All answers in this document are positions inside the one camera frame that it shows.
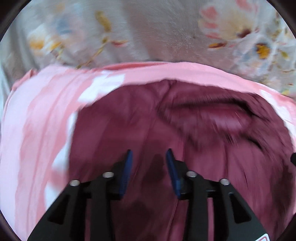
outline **sticker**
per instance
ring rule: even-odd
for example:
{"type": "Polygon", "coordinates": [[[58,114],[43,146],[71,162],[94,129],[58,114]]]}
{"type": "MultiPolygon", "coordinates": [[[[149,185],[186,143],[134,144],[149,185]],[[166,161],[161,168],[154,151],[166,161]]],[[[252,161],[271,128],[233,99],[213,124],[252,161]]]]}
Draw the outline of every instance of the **sticker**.
{"type": "Polygon", "coordinates": [[[264,234],[262,237],[258,238],[255,241],[270,241],[268,234],[264,234]]]}

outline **burgundy cloth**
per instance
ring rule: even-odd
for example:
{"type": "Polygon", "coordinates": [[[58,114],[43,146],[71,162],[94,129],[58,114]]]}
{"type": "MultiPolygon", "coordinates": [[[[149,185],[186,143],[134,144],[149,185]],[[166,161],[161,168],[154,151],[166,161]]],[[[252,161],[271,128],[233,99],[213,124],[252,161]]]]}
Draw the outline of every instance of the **burgundy cloth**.
{"type": "Polygon", "coordinates": [[[133,151],[127,193],[112,204],[116,240],[182,240],[187,202],[173,193],[168,148],[204,178],[228,178],[271,240],[291,220],[293,147],[271,105],[256,94],[163,80],[120,87],[78,114],[69,180],[92,180],[133,151]]]}

